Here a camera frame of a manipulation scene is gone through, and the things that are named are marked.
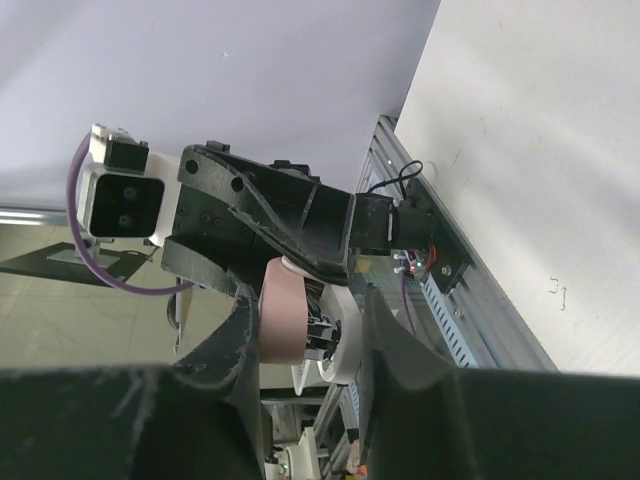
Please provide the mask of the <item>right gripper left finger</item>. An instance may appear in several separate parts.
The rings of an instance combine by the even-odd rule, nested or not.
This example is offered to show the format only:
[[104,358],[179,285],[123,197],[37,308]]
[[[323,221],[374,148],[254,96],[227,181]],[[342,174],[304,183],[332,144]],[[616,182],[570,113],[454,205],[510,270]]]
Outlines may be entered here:
[[257,297],[174,365],[1,373],[5,479],[260,479]]

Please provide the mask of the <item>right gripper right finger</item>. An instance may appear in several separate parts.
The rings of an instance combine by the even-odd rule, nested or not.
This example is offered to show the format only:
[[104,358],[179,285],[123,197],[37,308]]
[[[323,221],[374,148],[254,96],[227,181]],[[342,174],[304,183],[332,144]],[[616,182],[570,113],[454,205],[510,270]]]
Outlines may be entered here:
[[635,479],[633,378],[457,367],[380,290],[363,314],[360,448],[372,479]]

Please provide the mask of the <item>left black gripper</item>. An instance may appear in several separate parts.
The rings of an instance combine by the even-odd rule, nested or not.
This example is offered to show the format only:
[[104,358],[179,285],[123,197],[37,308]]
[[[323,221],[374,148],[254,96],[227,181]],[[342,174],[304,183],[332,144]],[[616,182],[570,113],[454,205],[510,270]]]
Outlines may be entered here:
[[162,268],[234,298],[250,299],[247,280],[286,257],[326,283],[348,282],[353,194],[320,183],[306,164],[265,165],[208,141],[187,146]]

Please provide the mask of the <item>pink white mini stapler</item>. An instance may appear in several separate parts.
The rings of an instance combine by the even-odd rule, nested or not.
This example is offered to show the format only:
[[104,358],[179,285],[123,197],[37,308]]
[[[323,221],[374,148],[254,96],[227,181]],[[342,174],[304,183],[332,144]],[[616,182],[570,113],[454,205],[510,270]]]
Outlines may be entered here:
[[355,379],[363,322],[348,287],[323,282],[279,257],[266,266],[258,306],[261,363],[315,361],[325,382]]

